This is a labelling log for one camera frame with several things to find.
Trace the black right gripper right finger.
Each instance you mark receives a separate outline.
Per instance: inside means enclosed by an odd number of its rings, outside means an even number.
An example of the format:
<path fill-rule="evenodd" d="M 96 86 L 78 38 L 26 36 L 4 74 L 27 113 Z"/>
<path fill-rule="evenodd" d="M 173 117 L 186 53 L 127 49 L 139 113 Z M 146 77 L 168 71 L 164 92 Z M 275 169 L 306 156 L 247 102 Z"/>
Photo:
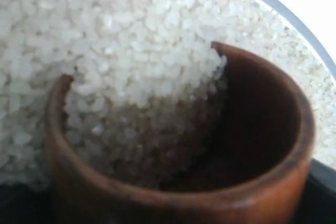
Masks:
<path fill-rule="evenodd" d="M 315 159 L 300 203 L 299 223 L 335 224 L 335 170 Z"/>

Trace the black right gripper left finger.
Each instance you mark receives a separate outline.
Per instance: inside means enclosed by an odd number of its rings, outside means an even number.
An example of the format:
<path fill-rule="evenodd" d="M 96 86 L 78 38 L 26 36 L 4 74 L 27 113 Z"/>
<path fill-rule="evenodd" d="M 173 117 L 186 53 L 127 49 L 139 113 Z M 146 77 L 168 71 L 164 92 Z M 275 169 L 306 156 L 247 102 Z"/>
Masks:
<path fill-rule="evenodd" d="M 1 224 L 55 222 L 48 190 L 36 192 L 23 184 L 1 185 Z"/>

